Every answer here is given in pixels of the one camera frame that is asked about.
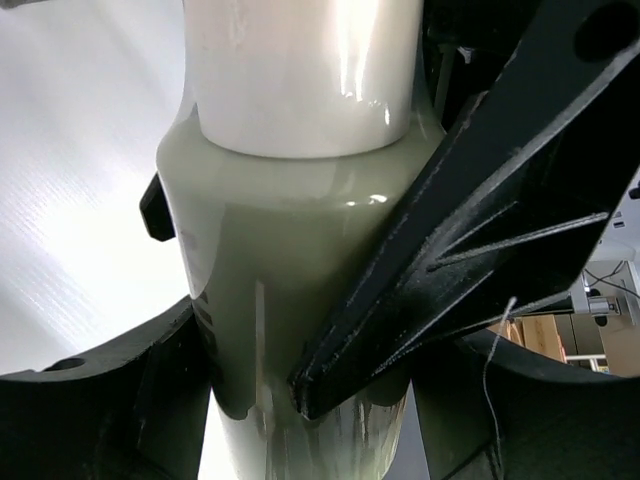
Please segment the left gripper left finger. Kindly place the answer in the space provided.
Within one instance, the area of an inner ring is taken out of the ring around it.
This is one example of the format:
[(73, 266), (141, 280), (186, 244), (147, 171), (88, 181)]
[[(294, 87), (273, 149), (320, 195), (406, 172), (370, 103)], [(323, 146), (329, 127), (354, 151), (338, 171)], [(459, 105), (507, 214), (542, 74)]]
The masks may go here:
[(210, 383), (189, 298), (94, 349), (1, 378), (4, 479), (195, 479)]

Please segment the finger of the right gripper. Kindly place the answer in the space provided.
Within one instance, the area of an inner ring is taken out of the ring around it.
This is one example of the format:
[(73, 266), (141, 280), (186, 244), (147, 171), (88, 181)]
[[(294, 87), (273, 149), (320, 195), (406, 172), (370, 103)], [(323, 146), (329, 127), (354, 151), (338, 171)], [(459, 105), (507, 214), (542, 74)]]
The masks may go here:
[(174, 225), (158, 173), (154, 174), (144, 191), (139, 202), (139, 210), (151, 238), (165, 242), (175, 237)]
[(639, 167), (639, 5), (544, 1), (289, 376), (314, 420), (423, 345), (560, 299)]

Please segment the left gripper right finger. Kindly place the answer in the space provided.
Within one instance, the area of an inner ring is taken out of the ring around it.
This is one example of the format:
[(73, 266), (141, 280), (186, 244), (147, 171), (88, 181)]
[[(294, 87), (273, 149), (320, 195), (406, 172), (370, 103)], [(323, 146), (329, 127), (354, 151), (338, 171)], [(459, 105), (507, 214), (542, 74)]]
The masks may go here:
[(491, 331), (420, 349), (413, 387), (433, 479), (636, 479), (639, 380)]

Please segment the pale green cylindrical bottle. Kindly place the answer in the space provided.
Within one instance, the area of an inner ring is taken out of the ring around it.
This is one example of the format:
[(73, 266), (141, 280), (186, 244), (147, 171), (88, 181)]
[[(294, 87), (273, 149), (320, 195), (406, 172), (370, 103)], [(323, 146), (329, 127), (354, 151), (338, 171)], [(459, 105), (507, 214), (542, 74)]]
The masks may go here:
[(187, 1), (156, 157), (237, 479), (380, 479), (409, 381), (318, 420), (287, 377), (444, 132), (419, 1)]

